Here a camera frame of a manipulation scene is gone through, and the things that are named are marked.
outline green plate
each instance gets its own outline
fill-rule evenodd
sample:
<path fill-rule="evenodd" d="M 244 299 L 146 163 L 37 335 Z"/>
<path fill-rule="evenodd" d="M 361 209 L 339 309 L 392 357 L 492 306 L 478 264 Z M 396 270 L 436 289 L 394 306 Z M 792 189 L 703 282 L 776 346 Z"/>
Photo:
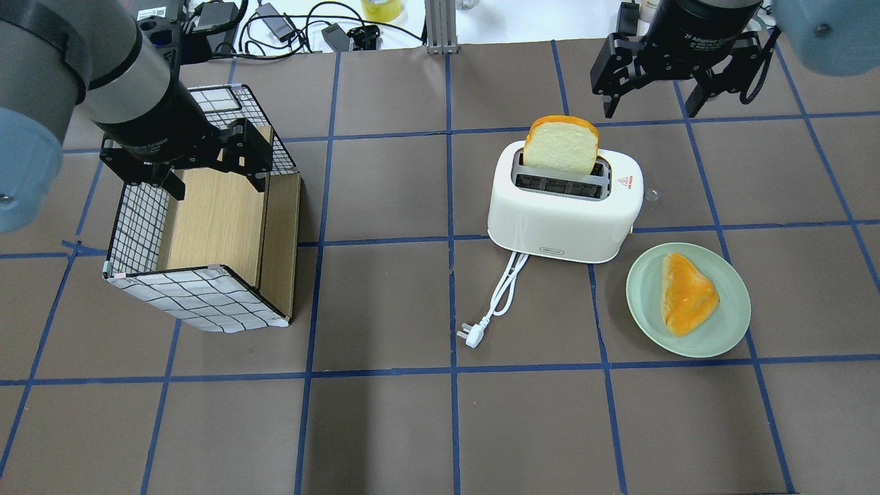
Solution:
<path fill-rule="evenodd" d="M 660 310 L 663 294 L 663 258 L 678 251 L 715 284 L 718 308 L 685 336 L 666 329 Z M 629 269 L 627 304 L 642 332 L 667 351 L 688 358 L 711 358 L 727 352 L 743 339 L 752 318 L 752 302 L 743 279 L 719 255 L 686 242 L 654 246 L 642 253 Z"/>

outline yellow object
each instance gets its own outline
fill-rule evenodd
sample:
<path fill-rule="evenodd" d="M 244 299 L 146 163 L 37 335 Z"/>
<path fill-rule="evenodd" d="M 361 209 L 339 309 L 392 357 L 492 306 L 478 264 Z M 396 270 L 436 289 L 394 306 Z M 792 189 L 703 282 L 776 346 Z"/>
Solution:
<path fill-rule="evenodd" d="M 663 259 L 663 321 L 674 336 L 696 329 L 718 307 L 718 291 L 712 281 L 680 253 Z"/>
<path fill-rule="evenodd" d="M 363 16 L 372 22 L 391 22 L 403 11 L 400 0 L 361 0 Z"/>
<path fill-rule="evenodd" d="M 525 137 L 523 165 L 589 174 L 596 165 L 599 131 L 584 119 L 548 115 Z"/>

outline white label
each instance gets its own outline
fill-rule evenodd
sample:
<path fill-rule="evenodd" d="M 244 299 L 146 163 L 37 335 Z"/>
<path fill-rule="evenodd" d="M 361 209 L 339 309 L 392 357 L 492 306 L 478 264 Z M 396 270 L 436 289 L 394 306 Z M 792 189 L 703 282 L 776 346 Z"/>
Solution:
<path fill-rule="evenodd" d="M 143 9 L 142 11 L 137 12 L 137 20 L 141 20 L 142 18 L 148 18 L 149 16 L 156 16 L 163 18 L 165 16 L 166 7 L 156 7 L 155 9 Z"/>

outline toaster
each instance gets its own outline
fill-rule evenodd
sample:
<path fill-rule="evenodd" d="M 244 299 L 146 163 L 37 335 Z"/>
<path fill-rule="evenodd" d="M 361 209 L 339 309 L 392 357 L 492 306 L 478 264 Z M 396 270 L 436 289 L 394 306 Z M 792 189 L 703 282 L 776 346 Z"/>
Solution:
<path fill-rule="evenodd" d="M 570 262 L 610 261 L 642 208 L 642 170 L 623 153 L 599 150 L 589 174 L 523 165 L 525 141 L 498 158 L 489 238 L 502 248 Z"/>

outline white bottle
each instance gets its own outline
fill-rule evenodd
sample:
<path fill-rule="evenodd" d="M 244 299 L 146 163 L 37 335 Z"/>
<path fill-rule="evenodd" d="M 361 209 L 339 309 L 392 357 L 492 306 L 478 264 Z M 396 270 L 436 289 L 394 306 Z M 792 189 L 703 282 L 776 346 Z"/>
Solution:
<path fill-rule="evenodd" d="M 642 0 L 639 4 L 639 19 L 645 22 L 653 21 L 659 5 L 660 0 Z"/>

